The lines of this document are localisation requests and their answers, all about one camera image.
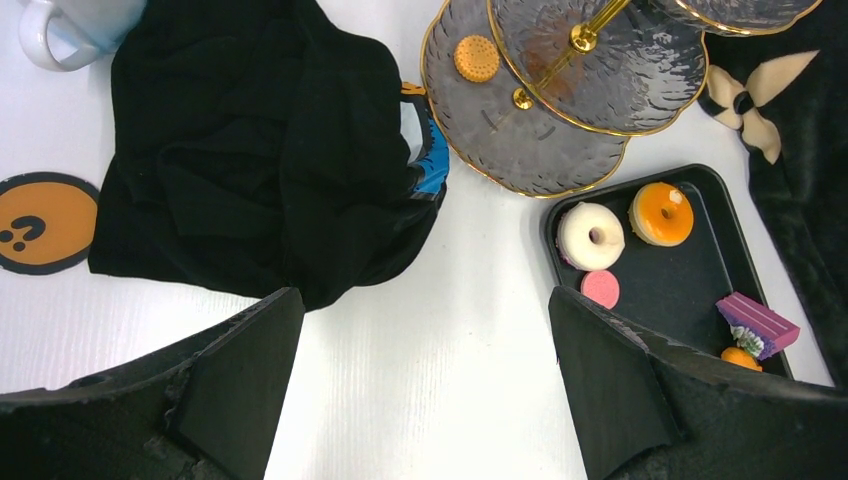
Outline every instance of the pink round cookie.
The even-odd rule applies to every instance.
[[[580,283],[580,293],[606,308],[613,308],[618,303],[621,289],[618,279],[607,270],[589,272]]]

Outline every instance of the orange cookie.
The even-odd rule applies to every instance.
[[[495,44],[482,35],[470,35],[460,40],[453,52],[453,61],[459,74],[474,83],[494,78],[501,63]]]
[[[692,233],[692,205],[677,188],[662,182],[645,185],[630,205],[630,225],[642,240],[659,247],[676,247]]]
[[[763,367],[757,364],[757,361],[754,360],[748,352],[742,350],[741,348],[729,347],[721,352],[721,359],[725,362],[733,363],[739,365],[740,367],[749,368],[751,370],[755,370],[757,372],[762,372]]]

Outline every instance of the orange donut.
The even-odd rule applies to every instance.
[[[662,182],[640,188],[629,215],[636,236],[658,247],[680,245],[695,225],[692,205],[683,192]]]

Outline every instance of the black tray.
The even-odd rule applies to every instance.
[[[689,238],[673,248],[654,247],[630,228],[627,210],[643,185],[666,182],[679,188],[695,212]],[[544,238],[559,285],[580,290],[584,272],[560,257],[560,218],[579,202],[605,205],[624,227],[625,248],[610,267],[621,284],[613,311],[704,353],[719,356],[734,345],[715,303],[734,291],[765,304],[762,287],[721,177],[704,165],[690,165],[650,177],[568,197],[548,212]],[[792,378],[781,352],[762,362],[763,371]]]

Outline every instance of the black and white bow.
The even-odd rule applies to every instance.
[[[795,53],[760,64],[745,85],[723,68],[710,65],[707,88],[713,105],[709,113],[719,122],[739,130],[742,141],[760,149],[774,164],[780,157],[780,132],[773,122],[764,118],[759,108],[768,104],[786,89],[819,51]]]

